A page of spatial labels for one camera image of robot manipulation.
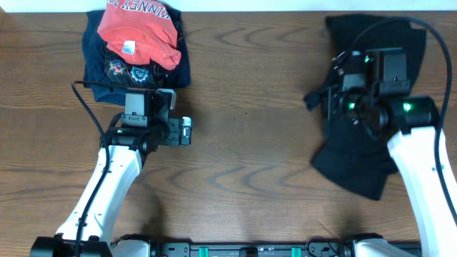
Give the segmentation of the black t-shirt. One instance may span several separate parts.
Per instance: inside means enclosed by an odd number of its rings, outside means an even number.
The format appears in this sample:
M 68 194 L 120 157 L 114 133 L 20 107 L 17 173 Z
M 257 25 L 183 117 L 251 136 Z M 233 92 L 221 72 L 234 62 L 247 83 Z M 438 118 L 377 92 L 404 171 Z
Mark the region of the black t-shirt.
M 406 79 L 415 84 L 421 68 L 426 31 L 415 29 L 410 21 L 385 16 L 348 14 L 328 16 L 326 28 L 339 54 L 354 46 L 357 51 L 402 48 L 406 52 Z M 323 114 L 324 143 L 311 164 L 323 176 L 342 188 L 377 201 L 386 179 L 397 173 L 385 143 L 370 136 L 357 118 L 345 118 L 339 111 L 342 81 L 338 70 L 348 64 L 334 60 L 320 88 L 303 100 L 309 111 L 317 106 Z

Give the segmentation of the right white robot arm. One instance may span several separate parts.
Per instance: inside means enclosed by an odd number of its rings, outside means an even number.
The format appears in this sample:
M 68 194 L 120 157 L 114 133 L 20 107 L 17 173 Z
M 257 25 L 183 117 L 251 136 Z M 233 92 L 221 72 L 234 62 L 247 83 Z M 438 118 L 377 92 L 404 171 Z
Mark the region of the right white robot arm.
M 385 143 L 406 187 L 423 256 L 456 255 L 456 180 L 433 99 L 337 88 L 323 102 L 328 120 L 354 121 L 371 140 Z

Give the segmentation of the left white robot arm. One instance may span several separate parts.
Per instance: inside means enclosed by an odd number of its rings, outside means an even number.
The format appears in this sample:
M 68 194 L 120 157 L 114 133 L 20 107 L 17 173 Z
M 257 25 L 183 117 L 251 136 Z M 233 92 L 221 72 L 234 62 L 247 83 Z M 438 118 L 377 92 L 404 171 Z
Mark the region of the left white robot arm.
M 52 237 L 39 236 L 30 256 L 160 256 L 160 245 L 127 235 L 112 244 L 115 222 L 126 193 L 140 174 L 147 154 L 132 143 L 102 147 L 79 202 Z

